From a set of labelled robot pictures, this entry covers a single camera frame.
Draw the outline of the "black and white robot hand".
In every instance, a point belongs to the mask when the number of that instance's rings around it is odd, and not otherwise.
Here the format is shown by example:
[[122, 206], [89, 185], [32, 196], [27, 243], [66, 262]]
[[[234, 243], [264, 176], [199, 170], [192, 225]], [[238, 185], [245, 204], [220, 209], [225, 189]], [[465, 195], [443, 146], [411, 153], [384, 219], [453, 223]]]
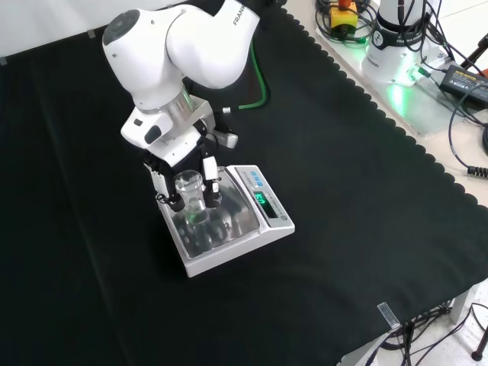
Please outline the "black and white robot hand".
[[205, 123], [200, 120], [181, 136], [167, 142], [158, 140], [151, 145], [144, 151], [143, 163], [151, 174], [156, 200], [167, 204], [174, 212], [185, 208], [184, 199], [177, 192], [175, 177], [182, 172], [184, 161], [198, 153], [205, 206], [218, 207], [221, 195], [216, 151], [216, 138], [209, 134]]

